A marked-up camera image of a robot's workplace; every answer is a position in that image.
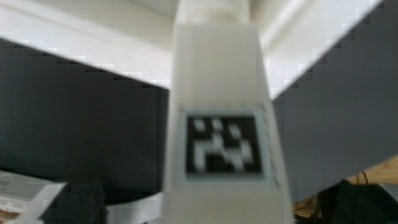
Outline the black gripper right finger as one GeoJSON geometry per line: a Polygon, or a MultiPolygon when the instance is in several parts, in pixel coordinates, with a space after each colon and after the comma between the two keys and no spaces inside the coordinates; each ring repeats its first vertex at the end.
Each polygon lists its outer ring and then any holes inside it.
{"type": "Polygon", "coordinates": [[[398,224],[398,184],[342,181],[318,198],[317,224],[398,224]]]}

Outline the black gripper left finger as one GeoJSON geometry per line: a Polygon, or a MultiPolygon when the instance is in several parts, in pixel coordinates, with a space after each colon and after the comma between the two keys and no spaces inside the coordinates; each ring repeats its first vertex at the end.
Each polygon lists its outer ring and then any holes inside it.
{"type": "Polygon", "coordinates": [[[98,179],[66,184],[41,220],[45,224],[107,224],[105,192],[98,179]]]}

